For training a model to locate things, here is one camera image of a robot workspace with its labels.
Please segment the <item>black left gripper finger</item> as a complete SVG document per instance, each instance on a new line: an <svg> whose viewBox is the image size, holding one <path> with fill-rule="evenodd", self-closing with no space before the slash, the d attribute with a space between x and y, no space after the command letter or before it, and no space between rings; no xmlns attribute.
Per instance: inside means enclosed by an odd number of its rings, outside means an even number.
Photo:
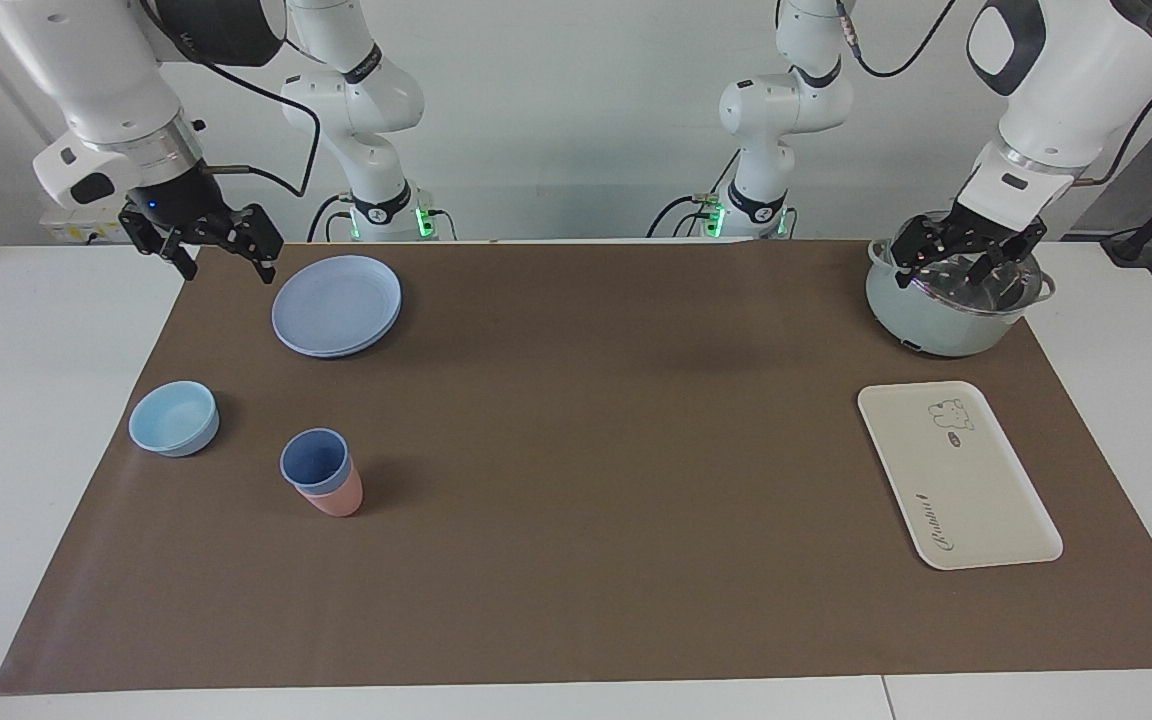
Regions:
<svg viewBox="0 0 1152 720"><path fill-rule="evenodd" d="M905 220L890 241L890 264L895 266L895 283L905 290L914 275L948 256L945 240L947 213L923 213Z"/></svg>
<svg viewBox="0 0 1152 720"><path fill-rule="evenodd" d="M1029 258L1038 242L1046 236L1047 225L1032 222L1023 232L1011 234L984 234L984 250L972 265L972 286L980 286L995 274L996 270L1018 264Z"/></svg>

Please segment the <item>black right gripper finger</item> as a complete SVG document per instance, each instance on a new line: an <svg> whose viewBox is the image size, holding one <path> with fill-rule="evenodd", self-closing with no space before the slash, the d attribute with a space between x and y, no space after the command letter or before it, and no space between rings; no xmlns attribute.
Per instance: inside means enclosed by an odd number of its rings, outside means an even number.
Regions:
<svg viewBox="0 0 1152 720"><path fill-rule="evenodd" d="M156 223L141 213L141 210L134 209L134 205L126 205L119 211L119 223L141 255L156 256L174 266L184 281L192 281L197 275L196 260L180 247L179 232L169 232L168 236L164 237Z"/></svg>
<svg viewBox="0 0 1152 720"><path fill-rule="evenodd" d="M204 218L204 237L207 245L219 247L250 263L262 283L274 282L285 240L260 205L209 213Z"/></svg>

